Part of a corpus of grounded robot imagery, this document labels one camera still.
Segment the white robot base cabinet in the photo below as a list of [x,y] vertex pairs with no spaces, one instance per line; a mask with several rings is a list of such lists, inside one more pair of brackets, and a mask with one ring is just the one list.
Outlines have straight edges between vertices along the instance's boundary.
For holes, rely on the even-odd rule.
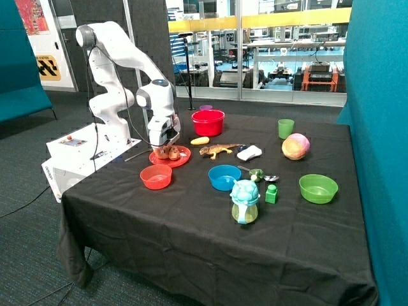
[[117,135],[105,124],[89,124],[48,142],[50,159],[41,166],[55,200],[61,202],[63,192],[138,143],[129,133]]

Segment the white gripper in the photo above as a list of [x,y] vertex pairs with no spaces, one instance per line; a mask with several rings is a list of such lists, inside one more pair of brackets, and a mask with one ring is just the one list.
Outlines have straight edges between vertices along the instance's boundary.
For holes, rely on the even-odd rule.
[[147,127],[150,145],[153,149],[172,145],[180,138],[180,119],[175,113],[170,116],[154,115]]

